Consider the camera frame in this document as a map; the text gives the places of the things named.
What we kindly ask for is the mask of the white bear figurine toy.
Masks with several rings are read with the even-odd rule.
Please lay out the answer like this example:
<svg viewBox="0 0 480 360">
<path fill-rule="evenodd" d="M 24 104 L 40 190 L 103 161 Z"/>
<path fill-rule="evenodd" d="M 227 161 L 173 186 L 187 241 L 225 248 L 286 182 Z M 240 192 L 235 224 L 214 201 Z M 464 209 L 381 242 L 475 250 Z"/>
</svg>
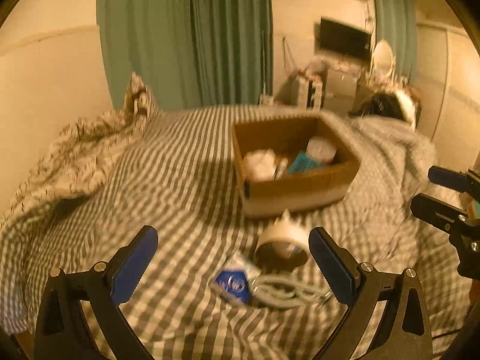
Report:
<svg viewBox="0 0 480 360">
<path fill-rule="evenodd" d="M 270 271 L 292 272 L 309 257 L 308 231 L 288 210 L 262 231 L 255 249 L 256 264 Z"/>
</svg>

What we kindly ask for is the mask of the blue foil snack packet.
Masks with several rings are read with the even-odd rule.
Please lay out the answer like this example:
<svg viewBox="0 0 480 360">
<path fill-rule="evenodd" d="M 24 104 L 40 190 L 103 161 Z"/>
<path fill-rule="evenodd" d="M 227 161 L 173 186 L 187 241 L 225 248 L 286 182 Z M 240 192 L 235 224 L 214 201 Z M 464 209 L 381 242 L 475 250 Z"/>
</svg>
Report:
<svg viewBox="0 0 480 360">
<path fill-rule="evenodd" d="M 329 164 L 318 162 L 317 160 L 309 157 L 305 151 L 299 152 L 292 164 L 289 165 L 287 174 L 300 174 L 307 173 L 312 170 L 323 169 L 328 167 Z"/>
</svg>

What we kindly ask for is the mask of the white tube with barcode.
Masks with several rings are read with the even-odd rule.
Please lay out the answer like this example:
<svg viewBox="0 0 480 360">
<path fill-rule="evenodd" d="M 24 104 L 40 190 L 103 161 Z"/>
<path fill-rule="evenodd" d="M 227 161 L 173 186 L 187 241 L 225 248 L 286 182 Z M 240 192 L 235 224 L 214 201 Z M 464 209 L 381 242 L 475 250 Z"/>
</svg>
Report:
<svg viewBox="0 0 480 360">
<path fill-rule="evenodd" d="M 286 157 L 277 157 L 274 163 L 273 179 L 281 179 L 287 171 L 289 160 Z"/>
</svg>

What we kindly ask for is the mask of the black and white jacket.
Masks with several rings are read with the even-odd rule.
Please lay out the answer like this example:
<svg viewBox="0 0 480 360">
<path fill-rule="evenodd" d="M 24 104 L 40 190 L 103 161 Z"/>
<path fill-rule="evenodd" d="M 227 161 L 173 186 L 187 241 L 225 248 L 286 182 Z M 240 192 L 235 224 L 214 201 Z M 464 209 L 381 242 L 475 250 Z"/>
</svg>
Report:
<svg viewBox="0 0 480 360">
<path fill-rule="evenodd" d="M 406 122 L 416 129 L 422 113 L 418 99 L 403 89 L 375 92 L 355 106 L 348 114 L 351 117 L 380 116 Z"/>
</svg>

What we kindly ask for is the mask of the white louvered wardrobe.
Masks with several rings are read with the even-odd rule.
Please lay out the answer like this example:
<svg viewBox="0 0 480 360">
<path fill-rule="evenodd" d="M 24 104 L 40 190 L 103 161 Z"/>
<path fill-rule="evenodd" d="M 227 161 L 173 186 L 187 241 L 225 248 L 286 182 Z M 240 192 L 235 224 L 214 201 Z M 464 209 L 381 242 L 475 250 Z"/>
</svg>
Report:
<svg viewBox="0 0 480 360">
<path fill-rule="evenodd" d="M 422 112 L 418 130 L 450 167 L 479 153 L 479 54 L 460 30 L 417 26 L 416 80 Z"/>
</svg>

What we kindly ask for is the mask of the blue tissue pack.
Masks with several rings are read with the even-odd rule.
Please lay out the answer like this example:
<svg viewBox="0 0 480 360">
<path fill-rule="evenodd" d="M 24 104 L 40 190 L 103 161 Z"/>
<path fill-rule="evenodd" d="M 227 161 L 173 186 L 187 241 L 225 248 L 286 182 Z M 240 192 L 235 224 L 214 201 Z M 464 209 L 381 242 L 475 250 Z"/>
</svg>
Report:
<svg viewBox="0 0 480 360">
<path fill-rule="evenodd" d="M 251 281 L 261 270 L 239 252 L 230 254 L 214 275 L 211 287 L 229 302 L 246 305 L 252 297 Z"/>
</svg>

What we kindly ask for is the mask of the white lidded round jar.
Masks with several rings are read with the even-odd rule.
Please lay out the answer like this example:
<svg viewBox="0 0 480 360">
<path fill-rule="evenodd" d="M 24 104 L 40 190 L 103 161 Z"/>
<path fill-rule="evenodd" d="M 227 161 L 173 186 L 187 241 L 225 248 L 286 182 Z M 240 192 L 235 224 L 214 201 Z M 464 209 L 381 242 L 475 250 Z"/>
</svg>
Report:
<svg viewBox="0 0 480 360">
<path fill-rule="evenodd" d="M 335 159 L 336 153 L 337 147 L 322 136 L 312 137 L 307 144 L 307 156 L 318 163 L 331 164 Z"/>
</svg>

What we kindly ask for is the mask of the oval vanity mirror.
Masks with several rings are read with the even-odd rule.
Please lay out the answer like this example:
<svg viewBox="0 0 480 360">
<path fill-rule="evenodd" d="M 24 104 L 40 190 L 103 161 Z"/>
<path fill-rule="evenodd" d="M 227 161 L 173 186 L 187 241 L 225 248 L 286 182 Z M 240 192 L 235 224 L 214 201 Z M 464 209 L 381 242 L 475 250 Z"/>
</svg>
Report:
<svg viewBox="0 0 480 360">
<path fill-rule="evenodd" d="M 390 79 L 395 71 L 395 54 L 387 40 L 380 40 L 371 55 L 371 77 L 378 80 Z"/>
</svg>

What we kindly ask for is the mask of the brown cardboard box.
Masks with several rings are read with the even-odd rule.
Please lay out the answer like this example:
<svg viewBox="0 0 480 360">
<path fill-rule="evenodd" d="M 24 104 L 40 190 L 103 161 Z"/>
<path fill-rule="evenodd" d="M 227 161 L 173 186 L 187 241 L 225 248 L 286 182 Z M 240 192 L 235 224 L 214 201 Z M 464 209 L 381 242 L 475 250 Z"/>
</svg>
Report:
<svg viewBox="0 0 480 360">
<path fill-rule="evenodd" d="M 233 158 L 241 208 L 248 218 L 276 217 L 283 211 L 308 211 L 342 200 L 360 168 L 360 158 L 342 137 L 338 120 L 330 113 L 275 116 L 237 122 L 231 126 Z M 254 181 L 247 176 L 245 155 L 271 149 L 292 164 L 313 137 L 323 137 L 336 148 L 333 163 L 278 180 Z"/>
</svg>

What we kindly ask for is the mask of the grey checkered bed cover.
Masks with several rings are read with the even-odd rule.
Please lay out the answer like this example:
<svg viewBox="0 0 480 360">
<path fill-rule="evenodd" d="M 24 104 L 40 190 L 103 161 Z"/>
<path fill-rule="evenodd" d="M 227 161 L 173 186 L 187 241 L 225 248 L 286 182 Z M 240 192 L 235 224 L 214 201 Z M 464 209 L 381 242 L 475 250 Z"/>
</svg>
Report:
<svg viewBox="0 0 480 360">
<path fill-rule="evenodd" d="M 252 256 L 264 220 L 242 214 L 235 185 L 230 127 L 268 119 L 267 108 L 225 106 L 156 112 L 141 139 L 112 173 L 81 200 L 43 205 L 1 225 L 1 326 L 9 334 L 35 328 L 51 268 L 81 272 L 108 260 L 148 224 L 159 248 L 131 300 L 128 322 L 157 359 L 310 359 L 340 320 L 333 297 L 289 310 L 237 306 L 211 282 L 235 252 Z M 426 174 L 437 155 L 406 123 L 381 117 L 323 120 L 360 157 L 341 202 L 300 214 L 321 226 L 360 261 L 384 272 L 416 270 L 436 350 L 464 322 L 470 282 L 457 274 L 445 233 L 415 219 L 413 195 L 456 204 L 454 192 Z"/>
</svg>

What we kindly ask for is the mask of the grey mini fridge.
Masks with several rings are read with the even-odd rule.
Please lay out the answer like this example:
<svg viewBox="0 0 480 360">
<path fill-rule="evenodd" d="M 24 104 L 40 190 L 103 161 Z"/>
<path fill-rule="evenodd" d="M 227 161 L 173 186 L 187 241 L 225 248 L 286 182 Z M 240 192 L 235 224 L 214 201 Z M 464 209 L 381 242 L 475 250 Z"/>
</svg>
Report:
<svg viewBox="0 0 480 360">
<path fill-rule="evenodd" d="M 357 75 L 330 68 L 325 76 L 323 108 L 347 116 L 354 107 L 357 86 Z"/>
</svg>

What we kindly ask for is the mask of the white suitcase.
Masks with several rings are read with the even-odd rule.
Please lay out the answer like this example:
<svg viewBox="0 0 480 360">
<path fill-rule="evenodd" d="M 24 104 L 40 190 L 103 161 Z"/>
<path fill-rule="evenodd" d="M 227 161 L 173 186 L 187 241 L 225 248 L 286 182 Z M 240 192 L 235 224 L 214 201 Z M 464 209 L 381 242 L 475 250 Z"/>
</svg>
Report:
<svg viewBox="0 0 480 360">
<path fill-rule="evenodd" d="M 322 108 L 323 81 L 319 76 L 297 76 L 292 85 L 292 96 L 297 107 L 307 111 L 319 111 Z"/>
</svg>

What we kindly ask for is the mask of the small green curtain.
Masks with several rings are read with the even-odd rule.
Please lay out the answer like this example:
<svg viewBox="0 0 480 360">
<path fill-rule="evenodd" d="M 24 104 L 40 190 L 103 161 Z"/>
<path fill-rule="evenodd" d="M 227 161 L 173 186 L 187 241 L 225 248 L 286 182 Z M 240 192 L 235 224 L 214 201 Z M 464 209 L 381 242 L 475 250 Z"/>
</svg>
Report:
<svg viewBox="0 0 480 360">
<path fill-rule="evenodd" d="M 376 41 L 389 43 L 397 77 L 416 78 L 417 31 L 414 0 L 374 0 Z"/>
</svg>

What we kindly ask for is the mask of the checkered pillow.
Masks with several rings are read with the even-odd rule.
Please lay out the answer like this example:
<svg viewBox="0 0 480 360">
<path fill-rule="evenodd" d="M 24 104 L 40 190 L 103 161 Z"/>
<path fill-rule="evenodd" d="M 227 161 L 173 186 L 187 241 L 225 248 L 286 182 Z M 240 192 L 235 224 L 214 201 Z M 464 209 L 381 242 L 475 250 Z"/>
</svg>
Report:
<svg viewBox="0 0 480 360">
<path fill-rule="evenodd" d="M 124 92 L 122 111 L 129 119 L 145 116 L 147 119 L 162 116 L 164 111 L 159 108 L 158 102 L 150 86 L 146 85 L 137 72 L 131 72 Z"/>
</svg>

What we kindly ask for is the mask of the large green curtain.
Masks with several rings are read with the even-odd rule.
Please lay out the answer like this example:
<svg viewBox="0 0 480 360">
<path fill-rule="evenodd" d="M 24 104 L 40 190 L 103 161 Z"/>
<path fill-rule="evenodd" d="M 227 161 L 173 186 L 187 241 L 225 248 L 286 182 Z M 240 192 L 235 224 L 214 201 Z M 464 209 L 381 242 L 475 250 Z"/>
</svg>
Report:
<svg viewBox="0 0 480 360">
<path fill-rule="evenodd" d="M 97 0 L 96 10 L 114 108 L 132 73 L 169 111 L 272 93 L 272 0 Z"/>
</svg>

